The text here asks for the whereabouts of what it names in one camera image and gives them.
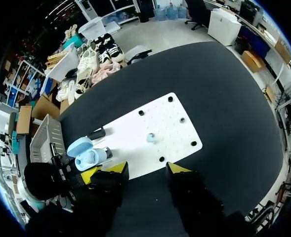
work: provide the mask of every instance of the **white bin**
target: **white bin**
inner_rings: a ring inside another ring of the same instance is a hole
[[[96,17],[88,21],[79,28],[78,33],[82,34],[87,40],[94,40],[106,34],[106,29],[102,23],[102,17]]]
[[[71,70],[75,69],[78,66],[79,59],[75,44],[70,44],[63,52],[68,52],[62,59],[59,61],[52,70],[46,70],[44,73],[48,78],[52,78],[58,82],[61,82],[65,79],[65,75]]]
[[[30,144],[31,163],[51,160],[50,143],[55,144],[58,154],[65,154],[61,123],[46,115]]]
[[[241,24],[236,16],[224,10],[211,12],[208,35],[215,38],[224,46],[233,45],[240,31]]]

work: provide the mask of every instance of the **office chair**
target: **office chair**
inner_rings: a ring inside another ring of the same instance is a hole
[[[207,9],[204,0],[186,0],[186,2],[192,20],[186,21],[185,24],[189,22],[196,23],[195,26],[191,28],[192,31],[203,25],[208,28],[211,11]]]

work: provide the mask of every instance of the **white pegboard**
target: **white pegboard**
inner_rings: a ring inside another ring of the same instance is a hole
[[[106,136],[93,141],[94,148],[109,147],[113,157],[102,169],[128,162],[130,179],[165,167],[202,148],[202,142],[174,93],[156,99],[104,126]],[[148,134],[154,142],[148,142]]]

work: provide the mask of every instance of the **gray plastic crate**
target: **gray plastic crate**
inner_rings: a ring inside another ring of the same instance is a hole
[[[51,160],[50,143],[55,143],[58,154],[65,154],[61,123],[46,115],[30,144],[31,163]]]

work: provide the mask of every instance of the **desk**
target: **desk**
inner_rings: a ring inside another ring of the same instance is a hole
[[[177,164],[203,175],[206,186],[224,202],[225,214],[248,214],[279,175],[283,152],[265,96],[241,62],[218,42],[154,54],[92,87],[59,118],[65,147],[170,92],[181,101],[203,143],[200,151]],[[183,233],[165,170],[160,169],[128,182],[107,236]]]
[[[217,3],[217,2],[214,2],[214,1],[210,1],[210,0],[204,0],[206,4],[210,4],[212,6],[215,6],[215,7],[218,7],[218,8],[221,8],[223,7],[223,5]],[[271,50],[273,50],[277,55],[278,57],[281,59],[282,61],[282,65],[281,65],[281,68],[280,68],[280,71],[279,73],[277,74],[277,77],[275,79],[275,81],[273,82],[276,83],[278,81],[278,79],[280,78],[280,75],[282,74],[285,66],[291,70],[291,68],[289,67],[289,65],[284,61],[284,59],[282,58],[282,56],[280,55],[280,53],[275,49],[275,45],[272,44],[270,41],[268,41],[265,36],[262,34],[262,32],[256,28],[255,26],[253,26],[250,22],[248,22],[247,20],[245,20],[244,18],[242,18],[241,16],[239,16],[238,14],[235,14],[234,12],[231,12],[233,15],[235,15],[240,22],[243,22],[248,28],[250,28],[252,31],[254,31],[256,34],[258,34],[258,36],[260,36],[264,41],[265,43],[271,48]]]

